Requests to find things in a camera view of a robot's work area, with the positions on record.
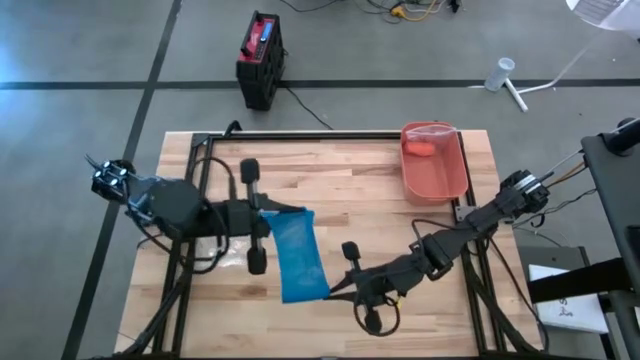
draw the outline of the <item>red and black battery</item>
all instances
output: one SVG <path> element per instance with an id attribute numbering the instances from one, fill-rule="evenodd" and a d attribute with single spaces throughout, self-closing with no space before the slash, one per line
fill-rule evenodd
<path id="1" fill-rule="evenodd" d="M 269 110 L 284 71 L 278 15 L 253 12 L 236 61 L 236 77 L 249 109 Z"/>

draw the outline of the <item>gray floor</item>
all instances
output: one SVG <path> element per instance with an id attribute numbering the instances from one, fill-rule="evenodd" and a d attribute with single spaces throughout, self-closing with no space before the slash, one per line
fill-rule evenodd
<path id="1" fill-rule="evenodd" d="M 300 7 L 322 1 L 295 1 Z M 0 0 L 0 82 L 145 80 L 170 0 Z M 281 16 L 291 53 L 285 77 L 326 79 L 482 79 L 501 56 L 515 79 L 552 78 L 597 32 L 563 1 L 476 0 L 455 17 L 390 25 L 352 0 L 298 14 L 275 0 L 184 0 L 160 80 L 233 80 L 234 62 L 254 9 Z M 569 78 L 640 78 L 640 45 L 602 34 Z M 640 88 L 558 88 L 526 95 L 523 114 L 505 92 L 470 89 L 300 89 L 336 129 L 397 129 L 416 120 L 488 129 L 502 176 L 541 172 L 579 139 L 640 114 Z M 60 357 L 106 204 L 89 191 L 85 153 L 122 155 L 142 91 L 0 91 L 0 357 Z M 141 172 L 157 164 L 165 131 L 319 129 L 286 92 L 268 113 L 244 108 L 237 90 L 156 91 L 135 156 Z M 552 202 L 588 189 L 588 175 L 558 186 Z M 549 217 L 567 245 L 592 262 L 617 255 L 596 196 Z M 134 257 L 133 226 L 118 220 L 81 349 L 108 354 L 120 322 Z M 554 236 L 567 242 L 562 236 Z M 527 234 L 522 245 L 547 246 Z M 592 340 L 554 332 L 554 352 L 601 357 Z"/>

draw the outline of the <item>wooden table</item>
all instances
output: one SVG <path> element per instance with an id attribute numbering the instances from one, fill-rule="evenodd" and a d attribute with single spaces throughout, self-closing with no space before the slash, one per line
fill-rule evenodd
<path id="1" fill-rule="evenodd" d="M 499 179 L 485 131 L 462 133 L 469 171 L 479 205 L 493 199 Z M 157 174 L 184 177 L 192 133 L 167 133 Z M 355 241 L 362 266 L 374 266 L 408 253 L 415 240 L 411 219 L 452 223 L 451 206 L 416 207 L 404 200 L 399 143 L 391 140 L 225 141 L 216 156 L 237 174 L 244 158 L 260 162 L 259 190 L 277 201 L 306 206 L 316 212 L 315 233 L 329 285 L 349 268 L 340 245 Z M 212 165 L 209 199 L 226 197 L 226 175 Z M 245 196 L 239 183 L 239 196 Z M 424 226 L 422 233 L 438 230 Z M 526 292 L 518 250 L 509 226 L 494 236 Z M 182 346 L 184 357 L 414 357 L 477 355 L 468 296 L 460 260 L 439 281 L 425 280 L 402 304 L 397 333 L 376 338 L 356 324 L 346 302 L 284 305 L 273 239 L 264 241 L 267 273 L 252 276 L 246 265 L 215 269 L 193 279 Z M 493 251 L 490 267 L 500 306 L 534 346 L 540 345 L 535 321 L 518 297 Z M 138 251 L 120 327 L 116 351 L 144 328 L 157 310 L 168 256 L 148 245 Z M 393 324 L 393 312 L 382 310 L 383 323 Z M 483 313 L 488 343 L 493 344 Z M 170 348 L 173 318 L 165 348 Z"/>

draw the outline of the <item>pink plastic container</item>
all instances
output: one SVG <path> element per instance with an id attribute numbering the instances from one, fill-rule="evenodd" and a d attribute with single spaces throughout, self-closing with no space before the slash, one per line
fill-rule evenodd
<path id="1" fill-rule="evenodd" d="M 429 155 L 410 152 L 413 142 L 431 149 Z M 440 205 L 467 191 L 464 158 L 453 126 L 443 122 L 409 123 L 402 129 L 401 143 L 404 194 L 411 204 Z"/>

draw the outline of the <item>blue towel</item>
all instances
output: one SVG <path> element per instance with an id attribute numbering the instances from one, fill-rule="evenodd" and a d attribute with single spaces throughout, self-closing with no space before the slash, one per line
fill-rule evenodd
<path id="1" fill-rule="evenodd" d="M 282 302 L 320 300 L 329 296 L 313 232 L 313 211 L 263 213 L 278 248 Z"/>

